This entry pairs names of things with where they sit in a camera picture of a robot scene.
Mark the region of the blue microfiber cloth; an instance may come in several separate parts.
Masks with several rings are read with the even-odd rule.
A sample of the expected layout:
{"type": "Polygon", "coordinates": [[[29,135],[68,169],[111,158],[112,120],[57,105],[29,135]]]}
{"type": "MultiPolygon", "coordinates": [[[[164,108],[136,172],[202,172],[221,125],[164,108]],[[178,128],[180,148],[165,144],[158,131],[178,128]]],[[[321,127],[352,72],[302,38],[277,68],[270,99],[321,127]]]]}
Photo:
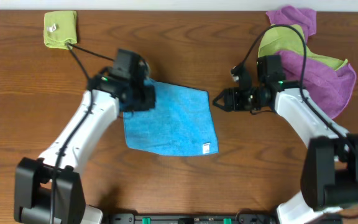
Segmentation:
{"type": "Polygon", "coordinates": [[[207,156],[219,152],[207,91],[145,81],[155,88],[155,108],[125,112],[127,147],[161,156],[207,156]]]}

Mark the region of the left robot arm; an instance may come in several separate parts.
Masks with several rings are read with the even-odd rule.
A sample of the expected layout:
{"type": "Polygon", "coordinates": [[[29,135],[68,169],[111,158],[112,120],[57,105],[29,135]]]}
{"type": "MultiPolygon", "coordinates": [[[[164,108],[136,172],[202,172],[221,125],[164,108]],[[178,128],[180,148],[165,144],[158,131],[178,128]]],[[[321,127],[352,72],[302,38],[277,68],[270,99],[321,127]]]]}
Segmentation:
{"type": "Polygon", "coordinates": [[[81,175],[101,136],[122,111],[155,106],[147,78],[95,75],[76,113],[37,159],[16,167],[14,219],[18,223],[102,223],[103,212],[85,202],[81,175]]]}

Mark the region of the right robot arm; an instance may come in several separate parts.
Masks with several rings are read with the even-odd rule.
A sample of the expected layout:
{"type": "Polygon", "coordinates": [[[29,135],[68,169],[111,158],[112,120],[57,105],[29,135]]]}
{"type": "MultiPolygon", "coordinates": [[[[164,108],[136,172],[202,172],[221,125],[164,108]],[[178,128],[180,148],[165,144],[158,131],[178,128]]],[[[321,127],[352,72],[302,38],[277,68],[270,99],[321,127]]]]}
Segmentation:
{"type": "Polygon", "coordinates": [[[268,106],[307,147],[301,190],[277,207],[277,223],[311,223],[358,205],[358,134],[350,134],[331,120],[297,81],[227,88],[213,105],[227,112],[268,106]]]}

